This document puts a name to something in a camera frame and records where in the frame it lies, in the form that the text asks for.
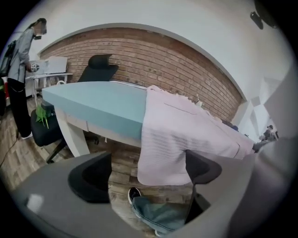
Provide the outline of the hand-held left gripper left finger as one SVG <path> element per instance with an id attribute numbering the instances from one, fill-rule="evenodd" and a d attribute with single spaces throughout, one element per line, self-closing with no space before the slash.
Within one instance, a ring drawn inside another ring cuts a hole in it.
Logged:
<path id="1" fill-rule="evenodd" d="M 111 153 L 105 152 L 75 167 L 68 175 L 68 185 L 76 196 L 88 203 L 108 204 L 111 172 Z"/>

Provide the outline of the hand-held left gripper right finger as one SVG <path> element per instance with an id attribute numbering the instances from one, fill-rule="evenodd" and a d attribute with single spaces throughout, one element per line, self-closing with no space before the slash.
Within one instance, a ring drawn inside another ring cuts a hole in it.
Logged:
<path id="1" fill-rule="evenodd" d="M 210 207 L 210 202 L 196 191 L 196 185 L 206 185 L 215 180 L 222 173 L 222 167 L 217 162 L 191 150 L 186 150 L 185 155 L 186 171 L 193 184 L 190 205 L 185 219 L 185 224 L 188 224 Z"/>

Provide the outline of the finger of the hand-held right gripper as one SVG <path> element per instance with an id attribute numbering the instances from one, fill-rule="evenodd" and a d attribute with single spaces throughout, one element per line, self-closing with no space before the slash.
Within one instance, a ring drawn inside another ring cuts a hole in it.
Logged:
<path id="1" fill-rule="evenodd" d="M 257 152 L 259 152 L 259 150 L 264 146 L 264 145 L 266 145 L 266 144 L 268 144 L 269 143 L 269 141 L 268 140 L 265 140 L 265 141 L 261 141 L 261 142 L 258 142 L 258 143 L 255 143 L 254 145 L 253 145 L 253 151 L 255 152 L 255 153 L 257 153 Z"/>

